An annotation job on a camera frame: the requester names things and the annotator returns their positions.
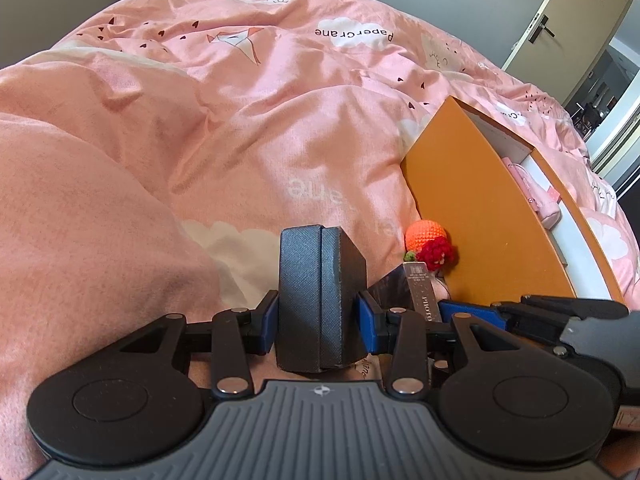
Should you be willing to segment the dark textured gift box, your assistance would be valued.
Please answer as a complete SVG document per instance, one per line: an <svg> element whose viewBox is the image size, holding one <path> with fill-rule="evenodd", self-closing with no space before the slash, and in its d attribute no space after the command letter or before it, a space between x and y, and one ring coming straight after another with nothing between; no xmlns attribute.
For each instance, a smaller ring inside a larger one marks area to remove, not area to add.
<svg viewBox="0 0 640 480"><path fill-rule="evenodd" d="M282 231L277 362L313 375L342 370L367 355L359 333L357 295L367 287L367 263L337 226Z"/></svg>

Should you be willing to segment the orange crochet fruit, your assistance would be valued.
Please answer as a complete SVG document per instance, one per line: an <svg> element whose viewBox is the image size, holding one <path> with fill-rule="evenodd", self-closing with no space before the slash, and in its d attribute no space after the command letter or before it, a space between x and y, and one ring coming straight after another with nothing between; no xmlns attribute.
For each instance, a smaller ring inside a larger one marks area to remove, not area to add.
<svg viewBox="0 0 640 480"><path fill-rule="evenodd" d="M432 273L446 272L459 261L457 247L436 221L418 220L405 230L405 261L419 261Z"/></svg>

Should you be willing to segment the patterned photo box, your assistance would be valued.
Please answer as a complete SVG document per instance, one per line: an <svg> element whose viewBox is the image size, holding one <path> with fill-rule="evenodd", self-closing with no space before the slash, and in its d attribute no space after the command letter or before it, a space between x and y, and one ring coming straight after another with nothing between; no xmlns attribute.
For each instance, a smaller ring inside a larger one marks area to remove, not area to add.
<svg viewBox="0 0 640 480"><path fill-rule="evenodd" d="M447 287L420 261L401 263L367 292L383 310L413 310L437 323L442 322L438 302L449 298Z"/></svg>

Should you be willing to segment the orange cardboard box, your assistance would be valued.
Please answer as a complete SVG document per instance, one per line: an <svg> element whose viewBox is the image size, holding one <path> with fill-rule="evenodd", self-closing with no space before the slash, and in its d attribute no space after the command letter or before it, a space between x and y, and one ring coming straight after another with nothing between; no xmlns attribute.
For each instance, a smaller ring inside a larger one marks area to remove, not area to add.
<svg viewBox="0 0 640 480"><path fill-rule="evenodd" d="M558 192L561 218L545 229L504 161ZM401 163L422 218L440 223L459 261L445 274L471 304L525 294L623 298L605 253L568 189L532 144L453 96Z"/></svg>

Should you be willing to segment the pink fabric pouch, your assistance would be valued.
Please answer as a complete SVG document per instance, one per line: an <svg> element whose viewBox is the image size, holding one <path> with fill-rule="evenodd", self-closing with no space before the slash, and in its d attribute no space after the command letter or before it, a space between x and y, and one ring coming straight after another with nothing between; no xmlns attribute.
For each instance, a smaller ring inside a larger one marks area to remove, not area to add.
<svg viewBox="0 0 640 480"><path fill-rule="evenodd" d="M502 162L524 194L527 203L533 209L542 226L547 231L552 230L562 217L559 206L559 192L552 186L543 188L523 166L512 162L509 157L503 157Z"/></svg>

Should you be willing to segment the pink paper crane duvet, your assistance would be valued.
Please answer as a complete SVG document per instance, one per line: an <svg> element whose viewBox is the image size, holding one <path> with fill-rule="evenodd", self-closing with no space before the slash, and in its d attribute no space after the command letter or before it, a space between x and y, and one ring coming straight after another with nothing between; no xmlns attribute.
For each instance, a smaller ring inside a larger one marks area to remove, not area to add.
<svg viewBox="0 0 640 480"><path fill-rule="evenodd" d="M376 281L418 212L401 159L448 98L534 144L639 305L639 247L559 102L375 0L122 0L1 73L1 474L43 458L40 382L169 312L277 286L340 226Z"/></svg>

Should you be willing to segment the beige door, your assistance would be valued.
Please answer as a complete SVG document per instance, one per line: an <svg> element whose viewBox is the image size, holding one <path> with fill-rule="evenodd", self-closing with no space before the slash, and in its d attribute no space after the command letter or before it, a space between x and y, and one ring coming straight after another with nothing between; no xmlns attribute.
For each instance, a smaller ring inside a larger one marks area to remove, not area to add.
<svg viewBox="0 0 640 480"><path fill-rule="evenodd" d="M542 0L502 69L564 104L613 38L632 0Z"/></svg>

